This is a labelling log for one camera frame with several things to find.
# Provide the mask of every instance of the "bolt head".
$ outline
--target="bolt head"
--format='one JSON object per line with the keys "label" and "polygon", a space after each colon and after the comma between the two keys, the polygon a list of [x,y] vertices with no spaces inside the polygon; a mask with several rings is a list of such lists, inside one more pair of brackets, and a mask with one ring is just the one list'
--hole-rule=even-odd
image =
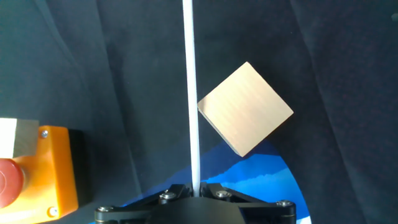
{"label": "bolt head", "polygon": [[219,190],[216,192],[216,196],[219,198],[224,198],[224,197],[229,197],[231,194],[227,192],[226,190]]}
{"label": "bolt head", "polygon": [[111,210],[113,210],[112,206],[101,206],[100,208],[98,208],[98,211],[100,212],[109,212]]}
{"label": "bolt head", "polygon": [[42,138],[47,138],[49,132],[47,130],[42,131]]}
{"label": "bolt head", "polygon": [[58,209],[55,207],[51,207],[49,209],[49,214],[51,217],[57,217],[58,216]]}
{"label": "bolt head", "polygon": [[286,207],[286,206],[293,205],[293,202],[291,202],[289,200],[280,200],[280,201],[276,202],[276,205],[281,206],[281,207]]}
{"label": "bolt head", "polygon": [[176,197],[176,194],[173,193],[173,192],[166,192],[166,193],[162,193],[162,194],[160,195],[160,198],[161,198],[161,199],[166,199],[166,200],[168,200],[168,199],[173,199],[173,198],[175,198],[175,197]]}

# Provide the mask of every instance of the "orange button housing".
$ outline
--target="orange button housing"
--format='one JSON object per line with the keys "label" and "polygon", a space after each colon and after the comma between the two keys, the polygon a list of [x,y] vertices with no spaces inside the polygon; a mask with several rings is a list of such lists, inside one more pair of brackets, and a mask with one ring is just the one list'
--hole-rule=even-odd
{"label": "orange button housing", "polygon": [[[42,131],[48,131],[46,138]],[[42,126],[38,135],[35,156],[12,159],[24,171],[25,183],[15,201],[0,208],[1,224],[48,222],[78,208],[68,129]]]}

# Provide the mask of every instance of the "black mount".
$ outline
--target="black mount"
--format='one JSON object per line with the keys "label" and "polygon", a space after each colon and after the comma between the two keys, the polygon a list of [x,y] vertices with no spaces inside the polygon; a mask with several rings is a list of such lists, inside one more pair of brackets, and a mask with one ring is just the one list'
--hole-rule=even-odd
{"label": "black mount", "polygon": [[200,184],[200,197],[192,197],[191,184],[173,184],[125,207],[100,207],[96,224],[295,224],[296,205],[288,200],[267,203],[224,188]]}

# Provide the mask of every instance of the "wooden block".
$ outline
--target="wooden block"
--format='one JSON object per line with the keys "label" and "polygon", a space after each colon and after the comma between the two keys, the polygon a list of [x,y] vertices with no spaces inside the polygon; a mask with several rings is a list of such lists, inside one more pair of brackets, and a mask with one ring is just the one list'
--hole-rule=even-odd
{"label": "wooden block", "polygon": [[198,109],[242,157],[293,114],[248,62],[206,95]]}
{"label": "wooden block", "polygon": [[38,121],[0,118],[0,158],[34,156],[38,131]]}

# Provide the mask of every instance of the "white plastic rod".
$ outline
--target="white plastic rod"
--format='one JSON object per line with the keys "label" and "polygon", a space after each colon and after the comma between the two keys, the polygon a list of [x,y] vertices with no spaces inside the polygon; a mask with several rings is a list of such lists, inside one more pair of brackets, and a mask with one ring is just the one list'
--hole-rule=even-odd
{"label": "white plastic rod", "polygon": [[185,36],[185,60],[187,61],[189,133],[191,142],[191,167],[193,196],[200,191],[200,150],[198,124],[197,75],[195,68],[195,38],[193,35],[192,0],[182,0]]}

